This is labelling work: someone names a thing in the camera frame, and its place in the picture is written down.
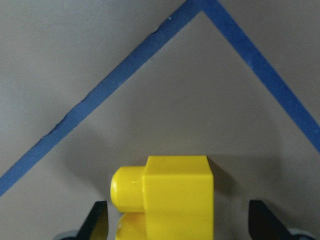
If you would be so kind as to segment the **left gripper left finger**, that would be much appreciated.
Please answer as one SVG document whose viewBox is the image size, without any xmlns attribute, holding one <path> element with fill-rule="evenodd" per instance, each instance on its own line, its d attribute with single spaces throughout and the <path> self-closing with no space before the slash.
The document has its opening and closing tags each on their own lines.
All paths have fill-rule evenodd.
<svg viewBox="0 0 320 240">
<path fill-rule="evenodd" d="M 76 240 L 106 240 L 109 233 L 107 201 L 96 201 L 80 227 Z"/>
</svg>

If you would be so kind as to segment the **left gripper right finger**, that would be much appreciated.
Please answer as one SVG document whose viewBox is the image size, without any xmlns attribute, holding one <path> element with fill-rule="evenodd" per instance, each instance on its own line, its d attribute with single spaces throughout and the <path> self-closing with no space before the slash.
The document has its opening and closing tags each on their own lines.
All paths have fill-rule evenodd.
<svg viewBox="0 0 320 240">
<path fill-rule="evenodd" d="M 250 200 L 248 232 L 252 240 L 294 240 L 294 236 L 261 200 Z"/>
</svg>

